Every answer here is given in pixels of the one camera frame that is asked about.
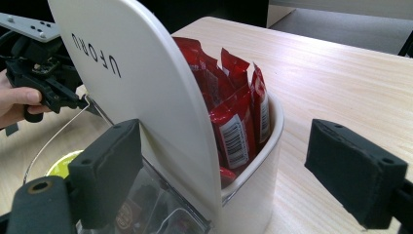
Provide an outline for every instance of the light wood tabletop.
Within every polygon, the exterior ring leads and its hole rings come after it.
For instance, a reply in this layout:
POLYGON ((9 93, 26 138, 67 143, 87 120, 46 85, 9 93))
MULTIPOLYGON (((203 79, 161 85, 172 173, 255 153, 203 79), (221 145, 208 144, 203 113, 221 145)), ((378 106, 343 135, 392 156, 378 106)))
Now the light wood tabletop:
MULTIPOLYGON (((216 59, 225 48, 255 62, 267 90, 282 103, 282 149, 266 233, 364 232, 304 167, 311 122, 317 118, 339 123, 413 165, 413 59, 214 18, 199 19, 173 36, 199 40, 216 59)), ((20 122, 14 135, 0 133, 0 214, 10 210, 30 160, 78 112, 49 113, 40 124, 20 122)), ((82 114, 66 129, 63 143, 51 144, 48 150, 61 156, 93 140, 107 128, 99 121, 82 114)), ((406 177, 413 180, 412 168, 406 177)), ((389 230, 368 232, 396 233, 398 226, 393 220, 389 230)))

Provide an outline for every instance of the open lid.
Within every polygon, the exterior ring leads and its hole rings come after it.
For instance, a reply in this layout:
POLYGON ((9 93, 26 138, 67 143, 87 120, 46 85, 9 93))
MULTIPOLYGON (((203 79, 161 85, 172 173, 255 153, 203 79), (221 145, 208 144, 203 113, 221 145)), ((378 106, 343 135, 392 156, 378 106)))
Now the open lid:
POLYGON ((138 118, 143 156, 206 219, 219 222, 212 126, 169 33, 135 0, 49 0, 49 5, 91 97, 115 124, 138 118))

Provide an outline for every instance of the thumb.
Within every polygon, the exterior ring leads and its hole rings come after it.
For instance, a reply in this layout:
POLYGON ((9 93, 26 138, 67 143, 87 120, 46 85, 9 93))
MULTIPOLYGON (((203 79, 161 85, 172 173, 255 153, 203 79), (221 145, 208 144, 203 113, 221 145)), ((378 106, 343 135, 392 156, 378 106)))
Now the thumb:
POLYGON ((35 89, 21 87, 0 92, 0 105, 38 104, 42 94, 35 89))

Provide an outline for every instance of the yellow object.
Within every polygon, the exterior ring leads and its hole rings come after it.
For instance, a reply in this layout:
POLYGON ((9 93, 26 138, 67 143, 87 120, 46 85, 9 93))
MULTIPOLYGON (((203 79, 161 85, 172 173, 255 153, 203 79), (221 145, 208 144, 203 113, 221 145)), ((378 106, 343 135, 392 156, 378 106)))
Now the yellow object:
POLYGON ((69 170, 67 165, 72 162, 79 154, 81 154, 83 150, 77 150, 60 158, 57 162, 55 162, 49 171, 46 173, 46 176, 60 176, 66 178, 69 176, 69 170))

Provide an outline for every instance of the human hand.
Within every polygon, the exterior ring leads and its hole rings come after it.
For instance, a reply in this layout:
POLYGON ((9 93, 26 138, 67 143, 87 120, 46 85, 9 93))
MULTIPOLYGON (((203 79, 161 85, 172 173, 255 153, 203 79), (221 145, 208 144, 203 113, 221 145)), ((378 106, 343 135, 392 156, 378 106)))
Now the human hand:
POLYGON ((0 128, 23 120, 23 106, 29 105, 30 114, 49 112, 50 109, 42 105, 42 94, 35 89, 20 87, 13 88, 6 77, 6 70, 0 72, 0 128))

